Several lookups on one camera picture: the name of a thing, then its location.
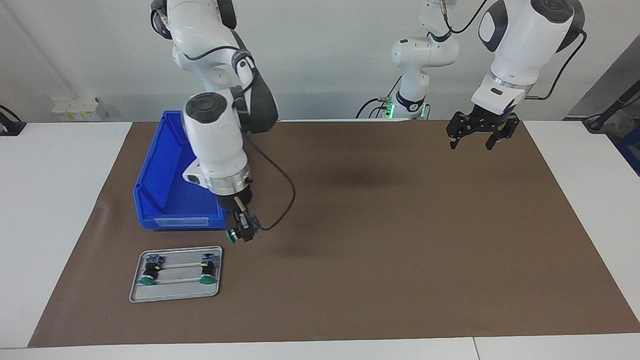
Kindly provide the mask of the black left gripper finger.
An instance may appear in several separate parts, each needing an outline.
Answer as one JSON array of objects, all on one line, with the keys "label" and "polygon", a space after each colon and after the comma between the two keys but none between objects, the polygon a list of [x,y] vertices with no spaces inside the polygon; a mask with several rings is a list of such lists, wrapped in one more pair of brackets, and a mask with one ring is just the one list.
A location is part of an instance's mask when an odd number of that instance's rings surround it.
[{"label": "black left gripper finger", "polygon": [[521,120],[517,115],[510,115],[501,125],[492,124],[489,139],[485,143],[486,149],[491,151],[498,142],[510,139],[518,128],[519,123],[521,123]]},{"label": "black left gripper finger", "polygon": [[446,126],[446,134],[450,139],[450,148],[455,150],[461,139],[470,135],[469,116],[464,112],[457,111],[453,114],[448,125]]}]

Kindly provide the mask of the green push button switch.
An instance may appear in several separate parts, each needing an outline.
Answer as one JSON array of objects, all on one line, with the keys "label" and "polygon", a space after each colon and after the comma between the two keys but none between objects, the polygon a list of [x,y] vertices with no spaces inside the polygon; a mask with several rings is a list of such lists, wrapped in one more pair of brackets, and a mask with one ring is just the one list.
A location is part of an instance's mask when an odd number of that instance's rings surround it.
[{"label": "green push button switch", "polygon": [[146,256],[143,262],[142,275],[139,276],[137,282],[147,286],[153,285],[159,276],[159,272],[163,269],[164,262],[165,257],[162,255],[151,254]]},{"label": "green push button switch", "polygon": [[215,284],[217,280],[217,260],[214,253],[204,253],[200,261],[201,274],[199,283],[204,285]]},{"label": "green push button switch", "polygon": [[[236,242],[243,241],[242,238],[241,238],[241,232],[240,232],[240,229],[239,229],[239,224],[236,224],[236,213],[235,212],[233,212],[233,221],[234,221],[234,226],[229,228],[226,231],[226,236],[227,236],[227,239],[229,239],[229,241],[232,244],[235,244]],[[259,223],[258,218],[253,216],[253,215],[250,216],[250,221],[252,221],[254,223],[255,235],[256,235],[256,233],[260,230],[261,224]]]}]

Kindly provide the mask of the blue plastic storage bin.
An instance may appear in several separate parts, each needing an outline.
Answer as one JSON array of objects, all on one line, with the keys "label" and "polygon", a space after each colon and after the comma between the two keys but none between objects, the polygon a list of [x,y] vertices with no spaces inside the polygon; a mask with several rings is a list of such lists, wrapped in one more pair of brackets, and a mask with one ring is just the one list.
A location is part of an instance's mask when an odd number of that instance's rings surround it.
[{"label": "blue plastic storage bin", "polygon": [[213,193],[183,179],[195,155],[182,112],[165,111],[133,189],[137,219],[146,230],[221,230],[227,212]]}]

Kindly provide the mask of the silver metal tray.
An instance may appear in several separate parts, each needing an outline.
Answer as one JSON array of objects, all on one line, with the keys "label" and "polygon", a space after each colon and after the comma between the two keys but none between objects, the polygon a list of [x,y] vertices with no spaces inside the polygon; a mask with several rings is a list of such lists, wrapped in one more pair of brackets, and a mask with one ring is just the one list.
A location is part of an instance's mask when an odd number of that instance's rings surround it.
[{"label": "silver metal tray", "polygon": [[[214,253],[217,270],[215,284],[201,284],[201,259],[205,253]],[[138,257],[134,279],[129,292],[131,303],[148,303],[214,297],[221,287],[223,248],[219,245],[143,251]],[[144,271],[144,260],[149,255],[164,256],[162,271],[153,285],[138,283]]]}]

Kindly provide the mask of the black stand pole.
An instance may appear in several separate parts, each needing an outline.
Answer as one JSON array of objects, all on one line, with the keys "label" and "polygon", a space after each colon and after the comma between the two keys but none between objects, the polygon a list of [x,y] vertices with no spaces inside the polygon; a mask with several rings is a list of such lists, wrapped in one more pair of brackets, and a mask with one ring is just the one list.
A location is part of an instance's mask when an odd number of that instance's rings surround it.
[{"label": "black stand pole", "polygon": [[606,121],[608,121],[615,113],[633,105],[638,100],[640,100],[640,79],[636,80],[636,82],[634,82],[634,84],[631,85],[631,87],[628,88],[607,109],[597,114],[585,117],[582,120],[582,124],[588,132],[599,133]]}]

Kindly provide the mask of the blue crate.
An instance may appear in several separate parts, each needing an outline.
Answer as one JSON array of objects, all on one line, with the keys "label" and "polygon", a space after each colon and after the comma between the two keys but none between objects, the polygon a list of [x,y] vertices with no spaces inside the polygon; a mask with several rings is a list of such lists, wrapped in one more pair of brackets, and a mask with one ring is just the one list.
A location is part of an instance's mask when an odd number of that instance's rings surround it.
[{"label": "blue crate", "polygon": [[618,141],[615,148],[640,177],[640,125]]}]

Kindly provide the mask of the brown table mat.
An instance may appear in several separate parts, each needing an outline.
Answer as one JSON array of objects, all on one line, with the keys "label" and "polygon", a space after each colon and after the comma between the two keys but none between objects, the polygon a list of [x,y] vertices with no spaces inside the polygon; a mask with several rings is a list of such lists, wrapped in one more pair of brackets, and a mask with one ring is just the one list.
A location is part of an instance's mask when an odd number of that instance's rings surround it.
[{"label": "brown table mat", "polygon": [[[273,230],[149,231],[126,135],[30,347],[640,333],[524,126],[450,150],[441,121],[289,122],[254,142],[294,180]],[[216,296],[131,303],[146,250],[223,248]]]}]

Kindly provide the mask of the white box yellow labels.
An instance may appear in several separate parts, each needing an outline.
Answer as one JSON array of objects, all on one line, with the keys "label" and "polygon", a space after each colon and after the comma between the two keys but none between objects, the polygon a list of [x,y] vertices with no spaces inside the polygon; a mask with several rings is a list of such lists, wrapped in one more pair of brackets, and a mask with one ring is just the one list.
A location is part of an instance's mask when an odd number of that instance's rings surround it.
[{"label": "white box yellow labels", "polygon": [[105,122],[108,112],[96,97],[53,96],[52,113],[61,122]]}]

